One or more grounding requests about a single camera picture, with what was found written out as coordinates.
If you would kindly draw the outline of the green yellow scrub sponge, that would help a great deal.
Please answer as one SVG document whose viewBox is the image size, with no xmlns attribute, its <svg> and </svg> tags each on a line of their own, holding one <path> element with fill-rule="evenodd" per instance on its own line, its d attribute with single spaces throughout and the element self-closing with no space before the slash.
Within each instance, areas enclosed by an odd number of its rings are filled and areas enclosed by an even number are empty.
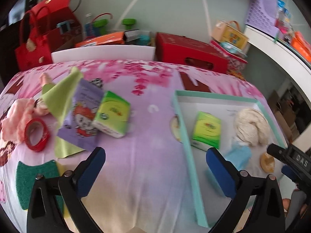
<svg viewBox="0 0 311 233">
<path fill-rule="evenodd" d="M 19 161 L 16 169 L 16 192 L 21 208 L 28 210 L 37 174 L 42 174 L 45 178 L 54 178 L 62 173 L 64 173 L 64 167 L 55 160 L 36 166 L 29 166 Z"/>
</svg>

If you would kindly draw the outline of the red open gift box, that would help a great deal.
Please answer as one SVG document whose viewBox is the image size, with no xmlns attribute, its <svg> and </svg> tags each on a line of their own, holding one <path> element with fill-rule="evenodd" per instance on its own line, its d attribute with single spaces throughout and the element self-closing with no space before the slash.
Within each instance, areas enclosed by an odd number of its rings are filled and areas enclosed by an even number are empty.
<svg viewBox="0 0 311 233">
<path fill-rule="evenodd" d="M 73 47 L 82 39 L 82 25 L 70 9 L 70 0 L 43 0 L 31 11 L 50 52 Z"/>
</svg>

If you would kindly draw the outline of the red felt handbag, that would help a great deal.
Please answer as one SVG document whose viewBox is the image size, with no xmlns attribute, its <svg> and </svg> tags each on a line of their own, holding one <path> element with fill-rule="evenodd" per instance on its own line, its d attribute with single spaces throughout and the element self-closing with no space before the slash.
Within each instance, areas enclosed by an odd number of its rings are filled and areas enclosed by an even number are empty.
<svg viewBox="0 0 311 233">
<path fill-rule="evenodd" d="M 15 49 L 20 71 L 52 63 L 51 53 L 62 45 L 58 28 L 51 28 L 51 11 L 47 6 L 37 12 L 28 10 L 19 27 L 19 47 Z"/>
</svg>

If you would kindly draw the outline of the green dumbbell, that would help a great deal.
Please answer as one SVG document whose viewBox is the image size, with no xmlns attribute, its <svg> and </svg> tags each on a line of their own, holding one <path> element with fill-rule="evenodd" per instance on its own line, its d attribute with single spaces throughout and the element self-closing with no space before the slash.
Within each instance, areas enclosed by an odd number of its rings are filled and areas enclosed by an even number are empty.
<svg viewBox="0 0 311 233">
<path fill-rule="evenodd" d="M 108 22 L 107 19 L 100 19 L 93 22 L 93 30 L 96 36 L 102 36 L 107 33 L 105 27 Z"/>
<path fill-rule="evenodd" d="M 125 30 L 132 30 L 136 24 L 136 19 L 134 18 L 125 18 L 122 20 L 122 25 L 124 26 Z"/>
</svg>

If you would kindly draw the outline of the orange flat box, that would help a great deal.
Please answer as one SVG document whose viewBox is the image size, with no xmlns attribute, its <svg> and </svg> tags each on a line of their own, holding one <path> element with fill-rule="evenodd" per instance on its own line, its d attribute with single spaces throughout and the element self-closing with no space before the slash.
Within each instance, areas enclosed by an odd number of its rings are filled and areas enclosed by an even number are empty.
<svg viewBox="0 0 311 233">
<path fill-rule="evenodd" d="M 78 48 L 78 47 L 87 47 L 87 46 L 124 44 L 125 40 L 126 40 L 126 36 L 124 32 L 115 32 L 115 33 L 110 33 L 110 34 L 94 37 L 91 39 L 87 39 L 85 41 L 75 44 L 75 47 Z"/>
</svg>

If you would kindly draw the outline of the teal rimmed white tray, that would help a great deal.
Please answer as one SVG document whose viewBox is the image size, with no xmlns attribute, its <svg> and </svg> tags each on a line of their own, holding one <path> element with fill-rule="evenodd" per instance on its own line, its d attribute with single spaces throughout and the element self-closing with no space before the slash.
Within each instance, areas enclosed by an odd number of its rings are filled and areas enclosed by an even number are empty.
<svg viewBox="0 0 311 233">
<path fill-rule="evenodd" d="M 199 136 L 207 136 L 216 142 L 222 156 L 229 156 L 237 149 L 240 164 L 252 176 L 266 177 L 260 166 L 260 156 L 266 152 L 268 144 L 282 148 L 286 139 L 273 116 L 264 106 L 252 98 L 199 91 L 177 90 L 173 96 L 173 106 L 179 121 L 180 139 L 186 156 L 190 177 L 196 221 L 199 226 L 211 228 L 229 205 L 206 162 L 206 151 L 210 145 L 195 141 Z M 268 122 L 267 144 L 249 145 L 240 140 L 236 133 L 236 116 L 246 109 L 260 112 Z"/>
</svg>

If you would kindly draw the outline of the red white patterned box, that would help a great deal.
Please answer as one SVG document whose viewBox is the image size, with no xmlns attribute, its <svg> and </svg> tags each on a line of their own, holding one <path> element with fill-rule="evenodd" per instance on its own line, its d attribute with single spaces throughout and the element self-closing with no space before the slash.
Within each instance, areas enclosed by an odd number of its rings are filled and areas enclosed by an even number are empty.
<svg viewBox="0 0 311 233">
<path fill-rule="evenodd" d="M 247 64 L 247 61 L 244 58 L 239 57 L 235 54 L 231 54 L 230 52 L 225 50 L 223 47 L 221 47 L 220 44 L 215 40 L 211 40 L 209 44 L 215 50 L 217 50 L 221 54 L 221 56 L 223 56 L 225 59 L 228 60 L 228 70 L 231 70 L 237 73 L 241 73 L 244 70 Z"/>
</svg>

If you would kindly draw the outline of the red tape roll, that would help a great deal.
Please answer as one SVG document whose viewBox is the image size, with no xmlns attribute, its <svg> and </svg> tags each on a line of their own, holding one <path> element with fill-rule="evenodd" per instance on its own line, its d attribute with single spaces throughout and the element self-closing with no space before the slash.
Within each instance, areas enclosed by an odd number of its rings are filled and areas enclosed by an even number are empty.
<svg viewBox="0 0 311 233">
<path fill-rule="evenodd" d="M 39 153 L 45 149 L 50 139 L 50 132 L 42 119 L 34 118 L 26 124 L 24 136 L 27 147 Z"/>
</svg>

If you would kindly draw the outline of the white shelf unit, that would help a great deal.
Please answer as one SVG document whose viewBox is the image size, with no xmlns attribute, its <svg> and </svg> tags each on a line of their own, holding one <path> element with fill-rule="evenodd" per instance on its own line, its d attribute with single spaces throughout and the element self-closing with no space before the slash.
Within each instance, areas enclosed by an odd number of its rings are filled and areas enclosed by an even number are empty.
<svg viewBox="0 0 311 233">
<path fill-rule="evenodd" d="M 246 25 L 244 34 L 249 42 L 249 64 L 244 71 L 246 80 L 254 84 L 266 99 L 274 91 L 284 93 L 289 85 L 295 86 L 310 107 L 310 65 L 258 29 Z"/>
</svg>

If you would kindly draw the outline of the blue wipes packet on box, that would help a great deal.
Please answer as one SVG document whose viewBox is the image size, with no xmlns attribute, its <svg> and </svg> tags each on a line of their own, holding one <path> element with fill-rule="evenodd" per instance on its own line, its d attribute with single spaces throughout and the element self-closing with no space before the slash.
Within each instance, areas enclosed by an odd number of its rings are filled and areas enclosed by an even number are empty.
<svg viewBox="0 0 311 233">
<path fill-rule="evenodd" d="M 220 46 L 225 49 L 227 52 L 239 56 L 241 58 L 246 58 L 247 55 L 239 48 L 237 48 L 235 45 L 228 43 L 228 42 L 221 42 Z"/>
</svg>

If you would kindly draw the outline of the purple plastic basket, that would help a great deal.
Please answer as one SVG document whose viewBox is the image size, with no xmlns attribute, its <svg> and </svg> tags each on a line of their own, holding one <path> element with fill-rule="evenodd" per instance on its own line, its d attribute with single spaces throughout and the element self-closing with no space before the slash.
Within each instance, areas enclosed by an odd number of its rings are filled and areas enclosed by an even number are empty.
<svg viewBox="0 0 311 233">
<path fill-rule="evenodd" d="M 245 24 L 275 37 L 279 32 L 275 26 L 277 8 L 277 0 L 251 0 Z"/>
</svg>

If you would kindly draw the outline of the blue water bottle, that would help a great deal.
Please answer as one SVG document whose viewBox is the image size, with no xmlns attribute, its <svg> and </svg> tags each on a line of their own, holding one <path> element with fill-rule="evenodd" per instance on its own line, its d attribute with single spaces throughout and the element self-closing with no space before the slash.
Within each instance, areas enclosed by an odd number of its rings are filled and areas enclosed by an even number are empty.
<svg viewBox="0 0 311 233">
<path fill-rule="evenodd" d="M 85 15 L 84 30 L 86 38 L 93 38 L 95 36 L 93 30 L 93 15 L 91 13 Z"/>
</svg>

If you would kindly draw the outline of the green tissue pack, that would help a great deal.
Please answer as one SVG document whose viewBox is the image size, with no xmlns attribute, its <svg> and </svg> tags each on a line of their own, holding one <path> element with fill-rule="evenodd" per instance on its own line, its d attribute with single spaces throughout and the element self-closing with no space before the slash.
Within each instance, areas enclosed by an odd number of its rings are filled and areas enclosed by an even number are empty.
<svg viewBox="0 0 311 233">
<path fill-rule="evenodd" d="M 93 127 L 114 138 L 123 137 L 128 130 L 131 105 L 128 101 L 107 91 L 92 121 Z"/>
<path fill-rule="evenodd" d="M 191 145 L 207 151 L 220 148 L 222 121 L 210 113 L 199 111 L 193 128 Z"/>
</svg>

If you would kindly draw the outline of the light green cloth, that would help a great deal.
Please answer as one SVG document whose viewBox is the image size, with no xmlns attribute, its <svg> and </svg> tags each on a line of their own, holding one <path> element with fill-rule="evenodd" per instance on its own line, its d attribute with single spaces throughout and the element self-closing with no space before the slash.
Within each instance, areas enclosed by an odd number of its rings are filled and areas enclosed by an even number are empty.
<svg viewBox="0 0 311 233">
<path fill-rule="evenodd" d="M 58 82 L 51 90 L 44 95 L 44 100 L 50 109 L 52 116 L 56 119 L 56 129 L 60 129 L 66 115 L 72 105 L 72 97 L 78 85 L 83 78 L 83 74 L 76 67 L 71 69 L 67 77 Z M 56 136 L 55 138 L 55 156 L 56 158 L 66 158 L 83 151 L 64 139 Z"/>
</svg>

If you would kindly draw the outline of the pink satin lace scrunchie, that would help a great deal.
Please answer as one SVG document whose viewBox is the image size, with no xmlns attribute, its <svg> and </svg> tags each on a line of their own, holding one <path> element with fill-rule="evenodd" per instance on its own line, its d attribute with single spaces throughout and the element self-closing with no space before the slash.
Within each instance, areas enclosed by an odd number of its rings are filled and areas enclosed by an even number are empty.
<svg viewBox="0 0 311 233">
<path fill-rule="evenodd" d="M 34 103 L 34 114 L 36 116 L 53 115 L 44 100 L 44 95 L 55 86 L 55 83 L 48 73 L 42 73 L 39 80 L 42 87 L 42 95 Z"/>
</svg>

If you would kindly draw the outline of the large red gift box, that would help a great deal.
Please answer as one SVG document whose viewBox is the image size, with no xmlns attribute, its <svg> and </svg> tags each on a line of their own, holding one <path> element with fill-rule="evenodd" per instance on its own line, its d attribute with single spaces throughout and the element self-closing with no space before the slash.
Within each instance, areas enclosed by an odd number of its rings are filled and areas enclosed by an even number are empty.
<svg viewBox="0 0 311 233">
<path fill-rule="evenodd" d="M 156 33 L 157 60 L 165 63 L 188 65 L 225 74 L 228 60 L 211 45 L 168 33 Z"/>
</svg>

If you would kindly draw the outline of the green dumbbell left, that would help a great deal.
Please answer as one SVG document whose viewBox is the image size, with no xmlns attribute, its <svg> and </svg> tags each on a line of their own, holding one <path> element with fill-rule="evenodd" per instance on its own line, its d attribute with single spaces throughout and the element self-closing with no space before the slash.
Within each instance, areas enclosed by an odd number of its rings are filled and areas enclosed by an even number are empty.
<svg viewBox="0 0 311 233">
<path fill-rule="evenodd" d="M 105 27 L 108 22 L 107 19 L 100 19 L 93 22 L 93 30 L 96 36 L 102 36 L 107 33 Z"/>
</svg>

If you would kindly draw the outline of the green dumbbell right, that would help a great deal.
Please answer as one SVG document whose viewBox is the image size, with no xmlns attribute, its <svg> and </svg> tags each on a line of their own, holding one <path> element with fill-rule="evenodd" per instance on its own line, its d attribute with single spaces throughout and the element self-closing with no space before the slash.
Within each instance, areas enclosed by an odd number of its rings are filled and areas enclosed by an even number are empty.
<svg viewBox="0 0 311 233">
<path fill-rule="evenodd" d="M 132 30 L 136 24 L 136 19 L 134 18 L 125 18 L 122 20 L 122 25 L 124 26 L 125 30 Z"/>
</svg>

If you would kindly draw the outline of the white foam board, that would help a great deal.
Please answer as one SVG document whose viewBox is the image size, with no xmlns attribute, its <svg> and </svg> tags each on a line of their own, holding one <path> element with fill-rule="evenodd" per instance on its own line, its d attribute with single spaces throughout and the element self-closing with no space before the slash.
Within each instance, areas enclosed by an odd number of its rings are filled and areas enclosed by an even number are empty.
<svg viewBox="0 0 311 233">
<path fill-rule="evenodd" d="M 51 54 L 53 63 L 86 60 L 143 60 L 153 61 L 156 49 L 152 46 L 101 45 L 71 48 Z"/>
</svg>

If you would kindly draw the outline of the cream lace scrunchie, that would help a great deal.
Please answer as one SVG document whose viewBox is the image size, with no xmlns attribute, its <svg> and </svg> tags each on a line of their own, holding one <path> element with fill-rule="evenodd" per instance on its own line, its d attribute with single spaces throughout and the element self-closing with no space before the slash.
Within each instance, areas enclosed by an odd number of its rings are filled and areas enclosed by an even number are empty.
<svg viewBox="0 0 311 233">
<path fill-rule="evenodd" d="M 267 145 L 270 125 L 264 115 L 254 108 L 244 108 L 235 117 L 237 137 L 251 146 Z"/>
</svg>

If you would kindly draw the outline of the pink cartoon bed sheet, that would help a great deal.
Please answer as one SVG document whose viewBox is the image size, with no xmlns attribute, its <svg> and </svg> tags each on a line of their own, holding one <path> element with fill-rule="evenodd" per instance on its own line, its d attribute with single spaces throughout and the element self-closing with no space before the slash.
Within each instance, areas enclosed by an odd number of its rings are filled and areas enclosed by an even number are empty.
<svg viewBox="0 0 311 233">
<path fill-rule="evenodd" d="M 107 160 L 83 203 L 104 232 L 207 232 L 197 224 L 183 146 L 170 130 L 175 91 L 192 85 L 214 93 L 259 100 L 262 93 L 233 76 L 158 62 L 79 61 L 50 64 L 16 74 L 1 92 L 1 116 L 18 98 L 39 98 L 39 77 L 55 82 L 78 68 L 101 78 L 105 90 L 131 104 L 128 133 L 116 139 L 99 133 Z"/>
</svg>

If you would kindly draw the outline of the purple baby wipes pack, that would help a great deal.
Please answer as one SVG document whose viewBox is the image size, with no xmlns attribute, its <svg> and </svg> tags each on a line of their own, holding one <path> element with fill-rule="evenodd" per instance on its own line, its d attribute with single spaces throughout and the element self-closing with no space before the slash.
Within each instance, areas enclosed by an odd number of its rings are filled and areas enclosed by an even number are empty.
<svg viewBox="0 0 311 233">
<path fill-rule="evenodd" d="M 80 79 L 72 97 L 58 137 L 81 149 L 92 151 L 96 147 L 97 129 L 92 125 L 103 97 L 98 86 Z"/>
</svg>

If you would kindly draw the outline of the pink fluffy scrunchie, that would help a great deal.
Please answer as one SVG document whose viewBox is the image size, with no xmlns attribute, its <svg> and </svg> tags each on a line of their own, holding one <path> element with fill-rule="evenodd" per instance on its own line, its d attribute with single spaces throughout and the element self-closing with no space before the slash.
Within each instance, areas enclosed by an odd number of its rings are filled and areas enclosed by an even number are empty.
<svg viewBox="0 0 311 233">
<path fill-rule="evenodd" d="M 7 116 L 1 121 L 3 141 L 21 144 L 25 140 L 25 128 L 33 118 L 34 103 L 32 98 L 15 100 Z"/>
</svg>

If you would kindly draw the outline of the black white leopard scrunchie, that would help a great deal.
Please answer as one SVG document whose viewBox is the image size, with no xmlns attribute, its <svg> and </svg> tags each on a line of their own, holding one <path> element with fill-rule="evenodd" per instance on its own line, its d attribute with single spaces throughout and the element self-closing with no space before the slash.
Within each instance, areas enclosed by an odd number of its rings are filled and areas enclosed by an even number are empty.
<svg viewBox="0 0 311 233">
<path fill-rule="evenodd" d="M 91 81 L 89 81 L 89 83 L 91 83 L 92 85 L 95 85 L 99 89 L 103 88 L 103 81 L 101 78 L 92 79 Z"/>
</svg>

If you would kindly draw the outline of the light blue face mask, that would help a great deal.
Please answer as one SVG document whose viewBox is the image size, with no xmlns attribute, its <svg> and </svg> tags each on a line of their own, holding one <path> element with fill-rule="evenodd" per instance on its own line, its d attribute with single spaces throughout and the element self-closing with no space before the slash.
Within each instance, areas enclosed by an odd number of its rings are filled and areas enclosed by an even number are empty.
<svg viewBox="0 0 311 233">
<path fill-rule="evenodd" d="M 245 169 L 251 157 L 249 144 L 241 140 L 234 140 L 230 151 L 224 156 L 225 160 L 231 162 L 237 170 Z"/>
</svg>

